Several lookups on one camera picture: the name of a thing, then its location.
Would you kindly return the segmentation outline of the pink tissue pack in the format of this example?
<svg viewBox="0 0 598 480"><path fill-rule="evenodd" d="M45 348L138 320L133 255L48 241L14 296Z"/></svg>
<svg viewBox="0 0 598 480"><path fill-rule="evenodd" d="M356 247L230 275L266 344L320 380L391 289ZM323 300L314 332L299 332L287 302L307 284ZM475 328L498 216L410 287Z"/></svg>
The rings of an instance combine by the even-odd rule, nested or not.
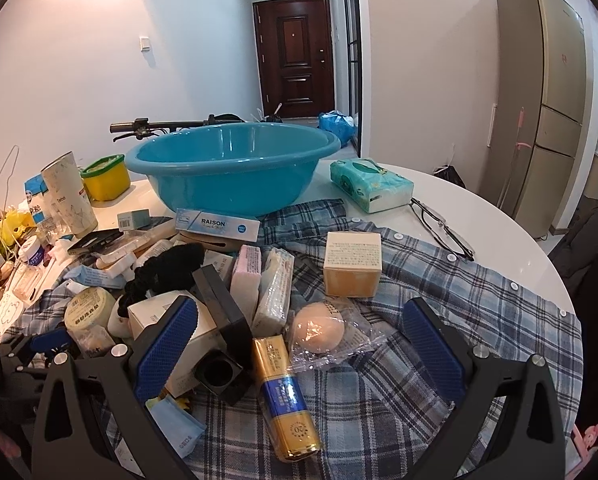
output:
<svg viewBox="0 0 598 480"><path fill-rule="evenodd" d="M259 302L261 252L257 246L243 245L233 267L229 292L248 323L252 322Z"/></svg>

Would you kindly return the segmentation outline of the black scooter handlebar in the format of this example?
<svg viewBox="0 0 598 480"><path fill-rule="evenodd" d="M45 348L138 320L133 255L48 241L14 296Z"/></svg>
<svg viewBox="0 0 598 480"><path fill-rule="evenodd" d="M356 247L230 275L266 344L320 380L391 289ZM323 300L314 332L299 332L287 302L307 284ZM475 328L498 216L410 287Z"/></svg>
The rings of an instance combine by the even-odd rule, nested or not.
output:
<svg viewBox="0 0 598 480"><path fill-rule="evenodd" d="M148 118L135 118L133 122L114 122L109 126L113 142L126 138L144 140L159 133L167 134L183 129L201 128L213 125L242 124L244 119L234 114L210 114L203 120L174 120L174 122L150 122Z"/></svg>

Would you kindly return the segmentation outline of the round cream jar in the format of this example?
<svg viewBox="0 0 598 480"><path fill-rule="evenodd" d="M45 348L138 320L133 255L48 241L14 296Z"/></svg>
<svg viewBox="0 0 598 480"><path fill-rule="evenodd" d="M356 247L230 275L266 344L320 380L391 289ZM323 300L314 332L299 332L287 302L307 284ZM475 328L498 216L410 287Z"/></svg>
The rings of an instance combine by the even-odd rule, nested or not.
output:
<svg viewBox="0 0 598 480"><path fill-rule="evenodd" d="M113 346L107 324L115 302L101 287L86 288L69 301L64 325L84 352L97 353Z"/></svg>

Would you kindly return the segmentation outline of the small barcode box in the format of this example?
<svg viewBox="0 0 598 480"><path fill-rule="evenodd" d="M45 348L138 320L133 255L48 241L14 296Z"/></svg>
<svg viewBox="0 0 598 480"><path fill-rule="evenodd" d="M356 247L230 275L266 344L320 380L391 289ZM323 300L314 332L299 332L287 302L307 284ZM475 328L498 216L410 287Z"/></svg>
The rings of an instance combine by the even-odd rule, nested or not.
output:
<svg viewBox="0 0 598 480"><path fill-rule="evenodd" d="M150 212L148 209L139 209L121 212L116 215L118 229L120 231L135 231L150 225Z"/></svg>

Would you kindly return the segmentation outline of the blue Raison box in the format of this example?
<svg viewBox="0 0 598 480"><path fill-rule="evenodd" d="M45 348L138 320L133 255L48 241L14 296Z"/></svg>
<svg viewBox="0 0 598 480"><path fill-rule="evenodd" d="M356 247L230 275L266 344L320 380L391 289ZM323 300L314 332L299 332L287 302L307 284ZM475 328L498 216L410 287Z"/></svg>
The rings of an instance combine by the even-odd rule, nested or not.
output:
<svg viewBox="0 0 598 480"><path fill-rule="evenodd" d="M255 242L258 239L260 221L212 214L212 212L192 209L177 209L175 229L198 235L207 235L226 240Z"/></svg>

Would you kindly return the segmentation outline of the yellow plastic bag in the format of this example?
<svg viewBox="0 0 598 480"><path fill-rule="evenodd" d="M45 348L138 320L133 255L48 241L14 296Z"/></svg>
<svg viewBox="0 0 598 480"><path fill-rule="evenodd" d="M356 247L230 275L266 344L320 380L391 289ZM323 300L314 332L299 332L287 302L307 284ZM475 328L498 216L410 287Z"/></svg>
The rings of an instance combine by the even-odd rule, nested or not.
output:
<svg viewBox="0 0 598 480"><path fill-rule="evenodd" d="M0 211L0 256L6 260L16 258L19 247L34 228L35 223L29 211Z"/></svg>

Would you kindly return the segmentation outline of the black eyeglasses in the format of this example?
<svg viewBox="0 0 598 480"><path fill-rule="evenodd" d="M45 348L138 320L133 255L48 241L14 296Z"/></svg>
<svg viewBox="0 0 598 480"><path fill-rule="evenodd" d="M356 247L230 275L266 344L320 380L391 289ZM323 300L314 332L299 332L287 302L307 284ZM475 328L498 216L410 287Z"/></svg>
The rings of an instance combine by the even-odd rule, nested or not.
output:
<svg viewBox="0 0 598 480"><path fill-rule="evenodd" d="M409 207L421 226L440 247L466 261L475 260L473 247L459 233L450 228L441 214L416 198L412 198Z"/></svg>

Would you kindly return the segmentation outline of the black phone case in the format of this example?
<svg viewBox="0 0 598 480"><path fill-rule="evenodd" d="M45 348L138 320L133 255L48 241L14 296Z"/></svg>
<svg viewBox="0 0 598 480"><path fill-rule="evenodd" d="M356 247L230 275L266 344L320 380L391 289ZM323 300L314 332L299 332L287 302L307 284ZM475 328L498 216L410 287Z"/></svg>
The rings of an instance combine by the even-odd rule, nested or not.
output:
<svg viewBox="0 0 598 480"><path fill-rule="evenodd" d="M78 240L68 248L69 255L83 255L91 252L100 252L105 248L119 240L123 233L119 229L108 229L93 231L86 234L81 240Z"/></svg>

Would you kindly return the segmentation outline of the gold blue box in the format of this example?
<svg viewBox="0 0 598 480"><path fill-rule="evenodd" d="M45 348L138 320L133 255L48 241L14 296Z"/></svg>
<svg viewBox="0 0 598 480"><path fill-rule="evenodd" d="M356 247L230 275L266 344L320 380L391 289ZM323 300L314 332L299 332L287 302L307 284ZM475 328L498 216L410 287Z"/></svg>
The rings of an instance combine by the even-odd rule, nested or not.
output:
<svg viewBox="0 0 598 480"><path fill-rule="evenodd" d="M319 452L320 438L281 335L253 341L253 366L260 408L277 458L296 463Z"/></svg>

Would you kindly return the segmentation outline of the clear plastic case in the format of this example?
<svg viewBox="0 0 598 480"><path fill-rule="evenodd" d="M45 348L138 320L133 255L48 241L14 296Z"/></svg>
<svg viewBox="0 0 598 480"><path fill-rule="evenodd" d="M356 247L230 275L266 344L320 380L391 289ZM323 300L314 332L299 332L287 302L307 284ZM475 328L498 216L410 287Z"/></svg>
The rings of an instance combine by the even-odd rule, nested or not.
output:
<svg viewBox="0 0 598 480"><path fill-rule="evenodd" d="M38 266L29 266L20 263L11 275L6 290L19 300L30 306L42 290L47 268L40 263Z"/></svg>

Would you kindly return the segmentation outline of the black square box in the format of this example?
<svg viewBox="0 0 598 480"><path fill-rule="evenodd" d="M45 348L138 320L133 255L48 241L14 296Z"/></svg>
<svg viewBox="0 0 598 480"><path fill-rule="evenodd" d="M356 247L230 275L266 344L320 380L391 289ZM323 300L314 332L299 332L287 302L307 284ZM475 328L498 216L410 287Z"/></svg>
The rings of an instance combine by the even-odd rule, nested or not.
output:
<svg viewBox="0 0 598 480"><path fill-rule="evenodd" d="M213 266L193 273L223 346L205 353L193 376L209 392L235 405L253 383L253 338L250 326Z"/></svg>

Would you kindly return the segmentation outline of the blue plastic basin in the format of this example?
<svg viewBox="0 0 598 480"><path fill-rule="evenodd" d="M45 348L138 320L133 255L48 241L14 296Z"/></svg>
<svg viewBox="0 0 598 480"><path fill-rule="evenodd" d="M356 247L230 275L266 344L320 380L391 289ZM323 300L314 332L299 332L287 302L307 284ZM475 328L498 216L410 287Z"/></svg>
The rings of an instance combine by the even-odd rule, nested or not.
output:
<svg viewBox="0 0 598 480"><path fill-rule="evenodd" d="M292 204L317 163L340 150L334 133L279 122L235 122L145 140L125 165L169 209L255 218Z"/></svg>

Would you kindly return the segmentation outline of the blue white pouch bag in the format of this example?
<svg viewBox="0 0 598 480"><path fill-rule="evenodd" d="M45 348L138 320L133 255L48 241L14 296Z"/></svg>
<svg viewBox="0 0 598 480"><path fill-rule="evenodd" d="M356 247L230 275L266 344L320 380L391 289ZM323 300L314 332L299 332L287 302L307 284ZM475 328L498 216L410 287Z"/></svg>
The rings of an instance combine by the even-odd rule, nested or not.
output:
<svg viewBox="0 0 598 480"><path fill-rule="evenodd" d="M26 203L35 224L52 218L52 197L41 174L29 178L24 182Z"/></svg>

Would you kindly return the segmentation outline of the beige cube box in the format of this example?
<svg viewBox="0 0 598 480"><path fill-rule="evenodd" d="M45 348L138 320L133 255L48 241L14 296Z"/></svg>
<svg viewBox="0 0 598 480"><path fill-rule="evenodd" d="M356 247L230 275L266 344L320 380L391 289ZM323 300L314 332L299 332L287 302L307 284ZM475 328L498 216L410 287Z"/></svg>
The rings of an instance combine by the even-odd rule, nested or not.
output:
<svg viewBox="0 0 598 480"><path fill-rule="evenodd" d="M371 298L383 263L381 236L374 232L329 232L323 263L327 296Z"/></svg>

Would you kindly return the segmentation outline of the white blue jar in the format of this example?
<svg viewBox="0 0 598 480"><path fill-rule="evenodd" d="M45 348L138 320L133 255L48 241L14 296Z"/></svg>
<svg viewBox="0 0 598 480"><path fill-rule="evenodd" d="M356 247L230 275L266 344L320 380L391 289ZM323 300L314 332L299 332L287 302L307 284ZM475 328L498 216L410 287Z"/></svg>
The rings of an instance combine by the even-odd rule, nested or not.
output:
<svg viewBox="0 0 598 480"><path fill-rule="evenodd" d="M38 266L44 260L45 252L40 239L36 235L29 237L20 247L19 258L28 266Z"/></svg>

